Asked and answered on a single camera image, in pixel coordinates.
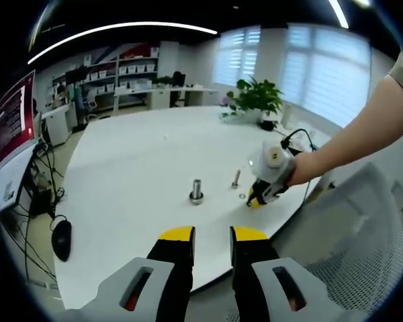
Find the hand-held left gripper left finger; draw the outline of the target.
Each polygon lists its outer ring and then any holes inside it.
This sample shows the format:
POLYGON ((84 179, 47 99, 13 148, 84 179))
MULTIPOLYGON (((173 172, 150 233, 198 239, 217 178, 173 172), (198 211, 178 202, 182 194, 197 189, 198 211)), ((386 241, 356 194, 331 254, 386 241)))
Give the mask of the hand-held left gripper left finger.
POLYGON ((90 302, 91 321, 184 321, 193 287, 195 227, 162 233, 147 257, 106 278, 90 302))

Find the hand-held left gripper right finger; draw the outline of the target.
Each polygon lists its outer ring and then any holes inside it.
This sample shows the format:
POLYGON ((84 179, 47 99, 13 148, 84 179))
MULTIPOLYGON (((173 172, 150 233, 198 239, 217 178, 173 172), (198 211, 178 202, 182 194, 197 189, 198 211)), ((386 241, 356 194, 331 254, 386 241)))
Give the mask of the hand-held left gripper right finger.
POLYGON ((325 284, 291 258, 280 258, 267 236, 230 227, 232 288, 241 321, 334 321, 325 284))

